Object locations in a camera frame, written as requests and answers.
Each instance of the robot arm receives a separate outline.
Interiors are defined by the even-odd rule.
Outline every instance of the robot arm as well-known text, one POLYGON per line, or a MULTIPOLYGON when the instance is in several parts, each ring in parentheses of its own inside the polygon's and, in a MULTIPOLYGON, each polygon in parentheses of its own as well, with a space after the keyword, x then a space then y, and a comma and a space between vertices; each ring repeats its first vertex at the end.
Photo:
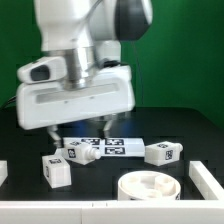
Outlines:
POLYGON ((103 58, 108 40, 139 39, 152 22, 150 0, 35 0, 35 10, 45 57, 18 70, 19 124, 33 129, 131 110, 130 67, 100 69, 97 52, 103 58))

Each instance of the green backdrop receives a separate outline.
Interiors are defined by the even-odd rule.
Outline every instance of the green backdrop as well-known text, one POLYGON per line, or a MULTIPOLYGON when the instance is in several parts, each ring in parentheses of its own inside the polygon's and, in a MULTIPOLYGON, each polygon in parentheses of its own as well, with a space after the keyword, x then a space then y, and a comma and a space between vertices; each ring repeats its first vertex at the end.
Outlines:
MULTIPOLYGON (((187 107, 224 128, 224 1, 153 0, 154 21, 122 43, 138 107, 187 107)), ((32 0, 0 0, 0 103, 16 93, 16 70, 39 57, 32 0)))

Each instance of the white object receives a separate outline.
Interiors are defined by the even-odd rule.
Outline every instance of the white object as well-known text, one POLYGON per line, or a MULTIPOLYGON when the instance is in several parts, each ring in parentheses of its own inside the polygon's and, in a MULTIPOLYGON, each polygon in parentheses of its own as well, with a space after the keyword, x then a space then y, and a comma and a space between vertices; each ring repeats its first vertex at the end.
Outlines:
POLYGON ((8 176, 7 161, 0 161, 0 186, 8 176))
POLYGON ((224 200, 224 189, 200 161, 190 161, 189 176, 205 200, 224 200))
POLYGON ((221 201, 0 202, 7 224, 223 224, 221 201))
POLYGON ((141 138, 64 138, 65 144, 74 141, 92 144, 92 147, 100 150, 104 157, 144 157, 145 145, 141 138))
POLYGON ((43 156, 43 172, 52 188, 71 185, 69 164, 60 155, 43 156))
POLYGON ((145 147, 145 162, 156 166, 172 163, 180 159, 183 146, 179 143, 160 142, 145 147))
POLYGON ((18 121, 24 129, 130 111, 135 104, 129 66, 101 70, 88 88, 66 91, 56 81, 22 84, 17 96, 18 121))
POLYGON ((153 171, 125 174, 118 181, 118 200, 179 200, 180 184, 173 177, 153 171))
POLYGON ((64 143, 64 148, 61 151, 65 159, 83 165, 101 157, 99 150, 92 148, 91 144, 85 142, 73 141, 64 143))
POLYGON ((121 44, 118 41, 97 41, 95 42, 97 59, 103 61, 121 61, 121 44))

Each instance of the black tabletop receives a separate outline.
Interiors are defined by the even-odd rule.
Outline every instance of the black tabletop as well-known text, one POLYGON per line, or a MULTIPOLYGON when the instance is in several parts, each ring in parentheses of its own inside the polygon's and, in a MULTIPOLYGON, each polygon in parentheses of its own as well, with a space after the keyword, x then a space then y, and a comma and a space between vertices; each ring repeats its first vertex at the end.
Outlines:
MULTIPOLYGON (((99 137, 102 122, 79 121, 59 127, 63 137, 99 137)), ((86 166, 72 163, 72 185, 51 189, 43 176, 42 156, 55 146, 45 128, 23 130, 15 108, 0 112, 0 160, 8 162, 8 178, 0 187, 0 200, 85 201, 116 200, 118 179, 132 171, 166 173, 181 184, 181 199, 203 199, 188 176, 189 161, 202 161, 224 184, 224 132, 201 113, 185 108, 136 108, 126 119, 114 122, 114 138, 142 138, 145 145, 162 141, 184 147, 180 161, 160 167, 143 158, 101 158, 86 166)))

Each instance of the white cylinder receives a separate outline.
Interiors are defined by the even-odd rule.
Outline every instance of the white cylinder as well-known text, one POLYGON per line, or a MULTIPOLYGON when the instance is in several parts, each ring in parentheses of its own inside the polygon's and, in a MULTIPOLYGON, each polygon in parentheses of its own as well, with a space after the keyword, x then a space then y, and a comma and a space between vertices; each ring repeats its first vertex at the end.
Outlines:
POLYGON ((118 200, 179 200, 181 187, 177 180, 163 173, 137 171, 118 181, 118 200))

